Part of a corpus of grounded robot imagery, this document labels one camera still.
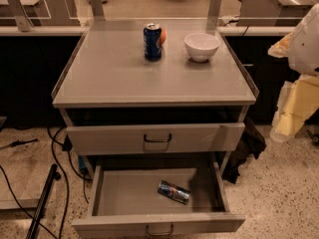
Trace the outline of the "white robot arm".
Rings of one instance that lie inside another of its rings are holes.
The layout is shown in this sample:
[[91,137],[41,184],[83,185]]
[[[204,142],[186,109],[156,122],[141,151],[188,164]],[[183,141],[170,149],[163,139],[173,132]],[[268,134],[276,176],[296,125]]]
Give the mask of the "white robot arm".
[[319,5],[314,5],[295,29],[272,45],[268,54],[288,59],[300,74],[280,90],[270,137],[278,142],[292,139],[319,109]]

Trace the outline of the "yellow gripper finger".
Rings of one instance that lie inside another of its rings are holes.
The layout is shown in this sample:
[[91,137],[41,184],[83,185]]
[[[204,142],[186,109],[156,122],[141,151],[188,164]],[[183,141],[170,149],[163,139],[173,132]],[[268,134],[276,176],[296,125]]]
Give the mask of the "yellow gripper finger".
[[268,49],[268,55],[275,58],[284,58],[289,54],[292,34],[289,33]]
[[292,139],[319,109],[319,78],[301,76],[285,82],[277,101],[270,137],[277,142]]

